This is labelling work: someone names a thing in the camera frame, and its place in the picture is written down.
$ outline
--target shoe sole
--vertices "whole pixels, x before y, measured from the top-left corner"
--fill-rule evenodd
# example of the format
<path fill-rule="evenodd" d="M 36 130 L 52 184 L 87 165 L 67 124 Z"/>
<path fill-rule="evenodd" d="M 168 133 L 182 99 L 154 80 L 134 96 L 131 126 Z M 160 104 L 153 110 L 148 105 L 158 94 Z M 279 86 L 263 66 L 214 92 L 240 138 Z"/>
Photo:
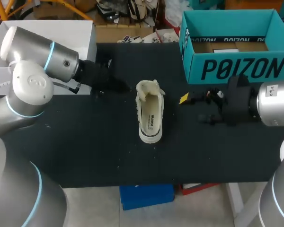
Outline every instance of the shoe sole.
<path fill-rule="evenodd" d="M 156 136 L 152 136 L 152 137 L 149 137 L 149 136 L 145 136 L 141 129 L 139 128 L 139 136 L 140 136 L 140 139 L 144 142 L 144 143 L 149 143 L 149 144 L 152 144 L 152 143 L 156 143 L 158 142 L 161 137 L 162 137 L 162 126 L 160 127 L 160 130 L 159 130 L 159 133 L 156 135 Z"/>

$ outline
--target black tablecloth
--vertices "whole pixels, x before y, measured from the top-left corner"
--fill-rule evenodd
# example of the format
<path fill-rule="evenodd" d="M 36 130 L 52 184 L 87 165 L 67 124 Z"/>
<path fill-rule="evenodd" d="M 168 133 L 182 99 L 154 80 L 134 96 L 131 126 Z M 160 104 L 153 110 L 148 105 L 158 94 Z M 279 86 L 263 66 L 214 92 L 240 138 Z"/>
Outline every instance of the black tablecloth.
<path fill-rule="evenodd" d="M 253 182 L 272 176 L 284 127 L 199 124 L 198 114 L 217 109 L 178 105 L 187 91 L 208 87 L 187 84 L 178 44 L 99 44 L 97 60 L 105 58 L 113 58 L 115 75 L 132 92 L 54 96 L 34 126 L 4 136 L 8 152 L 24 155 L 62 187 Z M 156 79 L 166 92 L 163 137 L 155 145 L 138 134 L 135 85 L 142 79 Z"/>

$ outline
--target shoe insole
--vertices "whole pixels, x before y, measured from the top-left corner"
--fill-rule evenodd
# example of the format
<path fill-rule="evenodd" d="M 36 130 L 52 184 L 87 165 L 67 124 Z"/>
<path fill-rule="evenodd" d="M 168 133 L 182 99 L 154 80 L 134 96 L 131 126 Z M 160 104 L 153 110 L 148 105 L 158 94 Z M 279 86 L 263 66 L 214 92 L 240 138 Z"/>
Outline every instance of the shoe insole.
<path fill-rule="evenodd" d="M 159 99 L 158 96 L 148 94 L 146 102 L 141 103 L 142 127 L 148 136 L 153 136 L 160 129 Z"/>

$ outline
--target shoe box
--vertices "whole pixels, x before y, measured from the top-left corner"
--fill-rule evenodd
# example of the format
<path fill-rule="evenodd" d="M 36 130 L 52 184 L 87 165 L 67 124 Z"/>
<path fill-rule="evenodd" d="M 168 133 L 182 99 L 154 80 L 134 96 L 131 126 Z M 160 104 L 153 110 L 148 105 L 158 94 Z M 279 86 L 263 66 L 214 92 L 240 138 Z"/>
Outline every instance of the shoe box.
<path fill-rule="evenodd" d="M 179 47 L 188 84 L 284 79 L 284 23 L 273 9 L 186 11 Z"/>

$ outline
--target sneaker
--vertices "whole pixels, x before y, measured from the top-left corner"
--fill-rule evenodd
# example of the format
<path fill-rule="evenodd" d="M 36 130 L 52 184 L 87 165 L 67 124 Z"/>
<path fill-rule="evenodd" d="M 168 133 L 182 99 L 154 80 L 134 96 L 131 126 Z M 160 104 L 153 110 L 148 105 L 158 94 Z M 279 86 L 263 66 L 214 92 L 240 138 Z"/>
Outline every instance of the sneaker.
<path fill-rule="evenodd" d="M 137 84 L 139 136 L 145 143 L 156 143 L 162 137 L 163 95 L 156 80 L 142 80 Z"/>

